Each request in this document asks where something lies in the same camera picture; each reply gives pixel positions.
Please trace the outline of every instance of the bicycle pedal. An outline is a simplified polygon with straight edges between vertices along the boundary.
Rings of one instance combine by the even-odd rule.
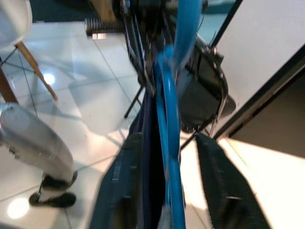
[[[124,26],[117,21],[85,19],[85,31],[93,39],[105,39],[107,34],[124,33]]]

